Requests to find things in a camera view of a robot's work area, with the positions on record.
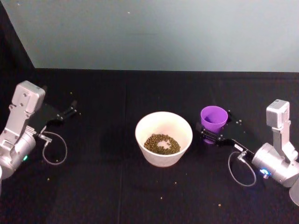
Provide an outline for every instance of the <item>kibble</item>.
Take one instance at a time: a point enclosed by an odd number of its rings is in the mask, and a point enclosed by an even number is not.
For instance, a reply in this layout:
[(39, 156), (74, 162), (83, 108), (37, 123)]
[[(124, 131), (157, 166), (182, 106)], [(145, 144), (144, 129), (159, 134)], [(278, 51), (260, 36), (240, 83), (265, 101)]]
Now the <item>kibble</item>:
[[(168, 142), (167, 145), (169, 148), (164, 148), (163, 146), (158, 146), (158, 143), (161, 141)], [(181, 146), (175, 141), (172, 137), (167, 134), (152, 134), (144, 143), (144, 147), (149, 151), (161, 155), (170, 155), (178, 153), (181, 149)]]

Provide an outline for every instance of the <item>gray wall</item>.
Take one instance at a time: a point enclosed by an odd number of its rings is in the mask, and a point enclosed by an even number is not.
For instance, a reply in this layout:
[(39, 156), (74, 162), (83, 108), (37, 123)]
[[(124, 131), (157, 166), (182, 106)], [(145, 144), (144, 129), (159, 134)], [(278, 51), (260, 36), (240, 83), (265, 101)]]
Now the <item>gray wall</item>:
[(1, 0), (37, 68), (299, 71), (298, 0)]

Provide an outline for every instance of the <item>cable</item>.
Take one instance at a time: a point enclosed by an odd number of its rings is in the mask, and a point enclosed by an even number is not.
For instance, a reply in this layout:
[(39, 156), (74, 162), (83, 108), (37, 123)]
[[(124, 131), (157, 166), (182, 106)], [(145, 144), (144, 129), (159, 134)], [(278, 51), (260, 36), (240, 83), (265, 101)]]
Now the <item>cable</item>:
[(230, 167), (230, 158), (231, 158), (232, 155), (235, 154), (235, 153), (240, 154), (240, 152), (232, 152), (232, 153), (229, 155), (229, 158), (228, 158), (228, 169), (229, 169), (229, 172), (230, 172), (230, 174), (232, 175), (233, 179), (234, 179), (238, 184), (240, 184), (241, 186), (244, 186), (244, 187), (252, 187), (252, 186), (255, 185), (255, 183), (256, 183), (256, 174), (255, 174), (254, 170), (251, 168), (251, 166), (250, 166), (245, 160), (243, 160), (243, 162), (249, 167), (249, 169), (250, 169), (251, 172), (253, 173), (253, 177), (254, 177), (254, 181), (253, 181), (253, 183), (252, 183), (252, 184), (243, 184), (243, 183), (239, 182), (239, 181), (235, 178), (235, 176), (233, 175), (233, 172), (232, 172), (231, 167)]
[(54, 132), (43, 132), (43, 133), (53, 134), (53, 135), (59, 137), (59, 138), (62, 140), (62, 142), (64, 143), (64, 146), (65, 146), (65, 156), (64, 156), (64, 159), (63, 159), (62, 161), (60, 161), (60, 162), (50, 162), (50, 161), (46, 158), (46, 156), (45, 156), (45, 149), (46, 149), (46, 147), (47, 147), (47, 145), (48, 145), (48, 144), (47, 144), (48, 142), (46, 142), (46, 144), (45, 144), (44, 147), (43, 147), (43, 159), (44, 159), (48, 164), (50, 164), (50, 165), (53, 165), (53, 166), (60, 165), (61, 163), (63, 163), (63, 162), (66, 160), (66, 157), (67, 157), (67, 145), (66, 145), (66, 143), (65, 143), (65, 140), (64, 140), (59, 134), (56, 134), (56, 133), (54, 133)]

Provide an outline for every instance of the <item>black table surface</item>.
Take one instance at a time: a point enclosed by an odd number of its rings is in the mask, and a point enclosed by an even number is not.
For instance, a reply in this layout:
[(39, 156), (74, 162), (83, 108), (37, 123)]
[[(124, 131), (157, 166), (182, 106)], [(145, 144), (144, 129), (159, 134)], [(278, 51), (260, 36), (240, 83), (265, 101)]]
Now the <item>black table surface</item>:
[[(246, 188), (230, 176), (233, 149), (207, 146), (195, 130), (207, 105), (230, 109), (261, 142), (272, 143), (266, 107), (275, 99), (291, 103), (291, 142), (299, 146), (299, 74), (109, 70), (0, 72), (0, 127), (7, 121), (15, 86), (28, 80), (47, 85), (45, 102), (59, 110), (73, 99), (78, 112), (60, 134), (68, 146), (64, 164), (42, 159), (42, 142), (14, 175), (2, 181), (0, 223), (299, 223), (289, 189), (257, 173)], [(190, 148), (175, 165), (158, 168), (143, 157), (135, 140), (146, 114), (169, 111), (193, 129)], [(60, 159), (58, 139), (47, 148)], [(235, 175), (250, 183), (243, 164)]]

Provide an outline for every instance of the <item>purple cup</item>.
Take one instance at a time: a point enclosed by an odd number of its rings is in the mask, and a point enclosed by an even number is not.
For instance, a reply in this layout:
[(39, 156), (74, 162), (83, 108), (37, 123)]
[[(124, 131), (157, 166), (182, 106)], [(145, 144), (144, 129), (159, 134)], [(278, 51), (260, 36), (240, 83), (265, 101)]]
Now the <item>purple cup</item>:
[[(213, 133), (219, 133), (228, 120), (228, 113), (221, 107), (207, 106), (201, 110), (200, 118), (201, 124), (205, 127), (205, 129)], [(212, 144), (212, 142), (207, 139), (204, 141)]]

